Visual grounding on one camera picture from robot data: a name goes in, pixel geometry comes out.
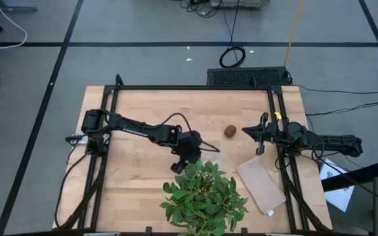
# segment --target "brown paper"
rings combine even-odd
[[[263,214],[285,202],[285,195],[262,166],[258,156],[241,164],[236,170]]]

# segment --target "yellow tag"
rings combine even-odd
[[[280,119],[282,119],[282,116],[281,116],[281,114],[279,113],[279,112],[275,112],[275,115],[276,115],[276,118],[278,119],[278,120],[280,120]]]

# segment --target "yellow cable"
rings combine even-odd
[[[285,61],[283,63],[283,66],[285,66],[285,67],[287,67],[289,50],[291,49],[291,42],[293,41],[295,30],[297,29],[297,23],[299,23],[299,18],[300,18],[300,15],[301,15],[301,11],[303,11],[303,5],[304,5],[304,3],[305,3],[305,0],[301,0],[300,8],[299,8],[299,11],[297,12],[297,17],[295,18],[293,31],[291,32],[291,36],[289,37],[288,49],[287,49],[287,53],[285,54]]]

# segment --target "white paper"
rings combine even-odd
[[[336,168],[342,173],[346,173],[344,169],[338,167],[335,163],[331,162],[329,159],[326,159],[325,162],[330,164],[333,168]],[[323,164],[320,169],[320,179],[324,180],[333,176],[340,175],[336,170]],[[325,192],[326,201],[330,204],[342,210],[343,212],[347,211],[349,201],[351,199],[352,192],[354,191],[354,186],[350,186],[344,189],[338,189],[333,191]]]

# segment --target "brown fruit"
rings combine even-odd
[[[234,125],[228,125],[226,130],[224,130],[224,135],[231,138],[236,133],[237,129]]]

